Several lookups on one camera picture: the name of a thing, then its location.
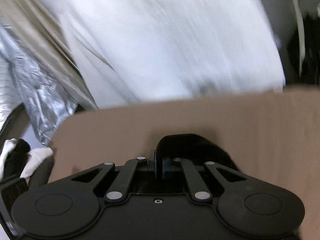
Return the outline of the black garment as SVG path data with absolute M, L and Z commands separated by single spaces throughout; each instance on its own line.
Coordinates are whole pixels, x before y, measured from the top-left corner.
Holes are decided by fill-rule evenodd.
M 155 153 L 157 177 L 163 177 L 165 159 L 175 158 L 188 159 L 194 165 L 212 161 L 239 171 L 226 151 L 197 134 L 167 135 L 159 141 Z

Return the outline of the white sock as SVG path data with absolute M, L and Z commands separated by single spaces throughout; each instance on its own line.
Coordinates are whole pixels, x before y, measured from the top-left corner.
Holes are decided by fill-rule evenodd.
M 9 139 L 1 152 L 1 182 L 11 178 L 30 178 L 54 154 L 49 147 L 30 149 L 23 139 Z

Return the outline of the silver foil sheet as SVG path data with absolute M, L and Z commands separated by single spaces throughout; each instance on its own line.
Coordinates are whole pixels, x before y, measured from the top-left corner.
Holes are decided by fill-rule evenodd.
M 1 22 L 1 55 L 24 104 L 35 137 L 47 145 L 59 125 L 72 115 L 78 104 L 14 34 Z

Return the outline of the beige curtain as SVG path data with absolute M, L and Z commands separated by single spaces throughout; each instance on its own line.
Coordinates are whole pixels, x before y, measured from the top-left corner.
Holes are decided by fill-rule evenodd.
M 1 16 L 44 69 L 84 109 L 97 105 L 81 74 L 55 18 L 38 0 L 1 0 Z

